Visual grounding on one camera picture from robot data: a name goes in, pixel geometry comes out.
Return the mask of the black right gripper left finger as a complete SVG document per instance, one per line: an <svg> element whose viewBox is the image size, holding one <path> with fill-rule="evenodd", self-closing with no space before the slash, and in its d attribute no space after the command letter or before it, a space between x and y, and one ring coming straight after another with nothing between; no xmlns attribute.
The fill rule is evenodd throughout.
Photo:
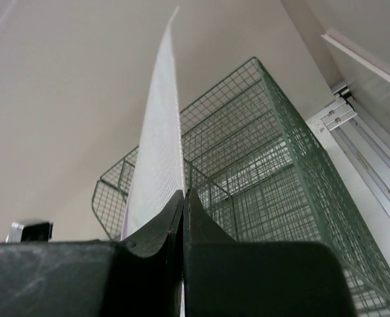
<svg viewBox="0 0 390 317"><path fill-rule="evenodd" d="M180 316L182 212L177 190L161 212L121 241L121 303L126 316Z"/></svg>

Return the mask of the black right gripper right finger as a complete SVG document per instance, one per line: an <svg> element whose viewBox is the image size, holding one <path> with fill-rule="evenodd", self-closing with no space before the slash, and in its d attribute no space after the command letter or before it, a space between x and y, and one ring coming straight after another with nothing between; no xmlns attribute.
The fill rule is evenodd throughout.
<svg viewBox="0 0 390 317"><path fill-rule="evenodd" d="M239 245L205 211L196 190L184 203L187 316L247 316L247 268Z"/></svg>

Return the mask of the clear mesh pouch purple zipper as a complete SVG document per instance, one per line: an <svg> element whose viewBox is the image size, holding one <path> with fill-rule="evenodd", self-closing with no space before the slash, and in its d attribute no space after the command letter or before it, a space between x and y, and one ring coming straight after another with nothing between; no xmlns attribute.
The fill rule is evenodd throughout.
<svg viewBox="0 0 390 317"><path fill-rule="evenodd" d="M170 17L157 52L149 87L132 182L126 202L122 241L148 223L171 196L182 190L184 171L176 65Z"/></svg>

